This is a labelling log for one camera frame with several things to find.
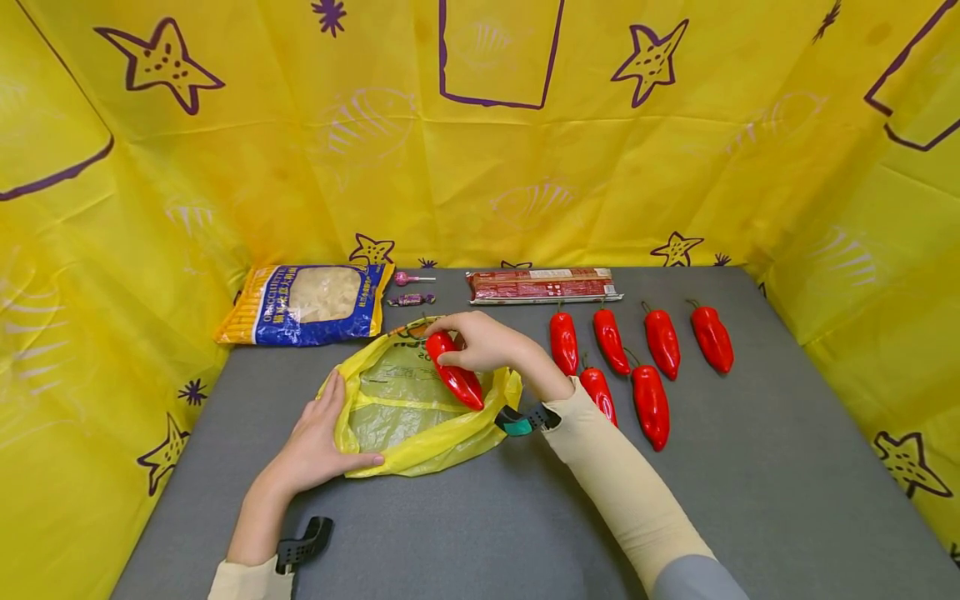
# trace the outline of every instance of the gray mat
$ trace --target gray mat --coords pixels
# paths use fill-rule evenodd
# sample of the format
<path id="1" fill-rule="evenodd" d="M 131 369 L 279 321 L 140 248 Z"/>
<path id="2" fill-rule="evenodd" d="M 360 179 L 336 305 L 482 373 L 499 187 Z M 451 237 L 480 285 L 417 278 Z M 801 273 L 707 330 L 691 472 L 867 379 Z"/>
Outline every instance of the gray mat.
<path id="1" fill-rule="evenodd" d="M 436 293 L 437 314 L 468 308 L 462 271 L 431 273 L 438 283 L 403 291 Z M 620 429 L 752 598 L 960 598 L 956 567 L 746 274 L 614 273 L 627 294 L 610 304 L 624 343 L 649 359 L 639 308 L 647 300 L 670 312 L 683 351 L 678 381 L 666 382 L 666 449 L 650 449 L 628 383 L 608 372 Z M 736 364 L 725 379 L 697 348 L 686 298 L 715 306 L 730 330 Z M 567 307 L 594 363 L 596 308 Z M 546 345 L 554 310 L 488 312 Z M 386 326 L 419 315 L 419 307 L 388 308 Z M 206 597 L 247 486 L 329 370 L 361 346 L 239 348 L 230 356 L 114 598 Z M 336 528 L 323 557 L 301 570 L 299 600 L 644 597 L 539 434 L 437 475 L 330 482 L 295 501 L 284 535 L 299 535 L 312 515 L 332 517 Z"/>

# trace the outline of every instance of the blue snack bag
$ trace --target blue snack bag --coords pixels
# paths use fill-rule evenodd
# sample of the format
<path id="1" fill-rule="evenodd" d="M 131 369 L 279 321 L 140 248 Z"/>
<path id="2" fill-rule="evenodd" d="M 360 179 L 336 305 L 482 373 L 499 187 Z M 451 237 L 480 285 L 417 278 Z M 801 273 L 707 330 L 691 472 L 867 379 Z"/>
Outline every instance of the blue snack bag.
<path id="1" fill-rule="evenodd" d="M 381 301 L 393 272 L 393 264 L 254 267 L 214 340 L 324 346 L 373 337 L 383 324 Z"/>

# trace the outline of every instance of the wrapped candy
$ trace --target wrapped candy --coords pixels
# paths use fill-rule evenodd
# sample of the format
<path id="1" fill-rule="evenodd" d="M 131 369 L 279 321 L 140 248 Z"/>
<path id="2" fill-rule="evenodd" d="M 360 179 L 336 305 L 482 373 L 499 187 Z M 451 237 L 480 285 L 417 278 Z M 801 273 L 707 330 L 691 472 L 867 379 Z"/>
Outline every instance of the wrapped candy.
<path id="1" fill-rule="evenodd" d="M 417 306 L 419 304 L 432 304 L 435 301 L 437 301 L 437 297 L 433 294 L 425 296 L 422 294 L 404 294 L 387 300 L 387 303 L 391 306 Z"/>

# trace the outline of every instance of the left hand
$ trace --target left hand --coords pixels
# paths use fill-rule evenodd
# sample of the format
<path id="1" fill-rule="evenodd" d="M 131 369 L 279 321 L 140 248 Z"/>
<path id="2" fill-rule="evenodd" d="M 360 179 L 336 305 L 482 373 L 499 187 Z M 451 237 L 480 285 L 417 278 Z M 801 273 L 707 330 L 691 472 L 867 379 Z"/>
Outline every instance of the left hand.
<path id="1" fill-rule="evenodd" d="M 278 492 L 291 497 L 358 468 L 383 465 L 381 454 L 344 454 L 333 442 L 333 428 L 344 408 L 344 378 L 334 369 L 324 393 L 307 402 L 290 439 L 264 469 Z"/>

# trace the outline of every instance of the wrist strap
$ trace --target wrist strap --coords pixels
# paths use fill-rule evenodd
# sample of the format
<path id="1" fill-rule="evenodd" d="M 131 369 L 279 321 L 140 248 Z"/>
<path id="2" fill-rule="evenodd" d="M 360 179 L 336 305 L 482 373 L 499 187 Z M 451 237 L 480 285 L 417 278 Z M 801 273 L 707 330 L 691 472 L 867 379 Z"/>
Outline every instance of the wrist strap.
<path id="1" fill-rule="evenodd" d="M 302 538 L 280 540 L 280 544 L 276 547 L 276 572 L 286 575 L 294 570 L 296 564 L 323 552 L 330 542 L 331 533 L 333 533 L 332 518 L 310 517 Z"/>
<path id="2" fill-rule="evenodd" d="M 551 410 L 548 410 L 543 404 L 538 403 L 537 407 L 526 415 L 519 413 L 510 406 L 504 406 L 497 413 L 493 420 L 499 427 L 511 438 L 530 435 L 535 429 L 545 426 L 552 429 L 560 424 L 560 417 Z"/>

